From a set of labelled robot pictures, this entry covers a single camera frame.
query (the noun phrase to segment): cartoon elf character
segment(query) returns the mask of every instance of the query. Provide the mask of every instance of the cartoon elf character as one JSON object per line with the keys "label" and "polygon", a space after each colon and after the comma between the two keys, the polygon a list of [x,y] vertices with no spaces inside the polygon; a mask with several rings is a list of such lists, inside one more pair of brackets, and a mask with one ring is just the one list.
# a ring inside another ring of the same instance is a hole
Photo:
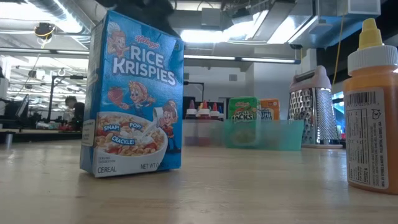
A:
{"label": "cartoon elf character", "polygon": [[173,124],[177,123],[178,115],[177,115],[177,104],[174,100],[169,100],[163,106],[163,118],[160,118],[160,127],[166,133],[169,143],[167,145],[167,152],[178,152],[180,149],[175,143],[174,132],[173,132]]}
{"label": "cartoon elf character", "polygon": [[108,37],[108,53],[116,54],[119,58],[124,57],[124,53],[130,49],[126,47],[126,34],[120,30],[119,25],[115,22],[109,23],[108,32],[111,34]]}
{"label": "cartoon elf character", "polygon": [[128,105],[126,103],[120,103],[119,107],[124,110],[129,110],[131,108],[134,108],[136,111],[136,115],[143,118],[144,112],[142,112],[142,107],[150,106],[153,103],[155,103],[156,100],[148,94],[147,88],[142,83],[130,81],[129,87],[130,87],[130,99],[134,104]]}

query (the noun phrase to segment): red bottle cap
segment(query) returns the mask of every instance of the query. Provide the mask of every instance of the red bottle cap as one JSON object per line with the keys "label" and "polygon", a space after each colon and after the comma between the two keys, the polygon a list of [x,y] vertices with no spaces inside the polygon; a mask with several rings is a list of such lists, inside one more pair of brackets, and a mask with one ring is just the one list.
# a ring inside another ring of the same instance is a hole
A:
{"label": "red bottle cap", "polygon": [[207,101],[206,101],[206,100],[203,102],[203,107],[202,107],[202,109],[208,109],[208,107],[207,107]]}
{"label": "red bottle cap", "polygon": [[191,103],[189,104],[189,108],[195,109],[195,103],[193,102],[193,100],[191,100]]}

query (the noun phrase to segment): cheese grater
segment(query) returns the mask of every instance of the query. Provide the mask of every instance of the cheese grater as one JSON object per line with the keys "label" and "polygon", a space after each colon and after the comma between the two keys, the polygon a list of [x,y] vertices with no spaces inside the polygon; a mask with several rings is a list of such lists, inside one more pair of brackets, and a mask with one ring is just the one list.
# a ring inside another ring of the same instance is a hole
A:
{"label": "cheese grater", "polygon": [[331,147],[331,144],[338,144],[330,91],[331,85],[324,66],[293,78],[288,119],[304,120],[303,147]]}

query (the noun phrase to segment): rice krispies cereal box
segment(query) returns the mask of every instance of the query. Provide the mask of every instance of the rice krispies cereal box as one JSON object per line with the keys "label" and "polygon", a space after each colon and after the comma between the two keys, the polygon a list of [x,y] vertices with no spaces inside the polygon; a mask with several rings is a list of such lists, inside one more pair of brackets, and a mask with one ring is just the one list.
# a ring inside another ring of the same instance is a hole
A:
{"label": "rice krispies cereal box", "polygon": [[257,130],[259,100],[253,96],[231,98],[228,105],[228,120],[226,130],[228,147],[255,147],[258,144]]}
{"label": "rice krispies cereal box", "polygon": [[182,40],[109,11],[92,31],[80,168],[179,168],[182,95]]}

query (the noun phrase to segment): translucent teal container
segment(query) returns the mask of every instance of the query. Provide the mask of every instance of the translucent teal container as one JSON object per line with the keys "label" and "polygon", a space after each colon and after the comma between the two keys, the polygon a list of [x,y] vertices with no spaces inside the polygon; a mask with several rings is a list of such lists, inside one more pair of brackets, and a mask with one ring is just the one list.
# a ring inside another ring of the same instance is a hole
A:
{"label": "translucent teal container", "polygon": [[276,151],[301,150],[303,121],[223,122],[224,145],[229,148]]}

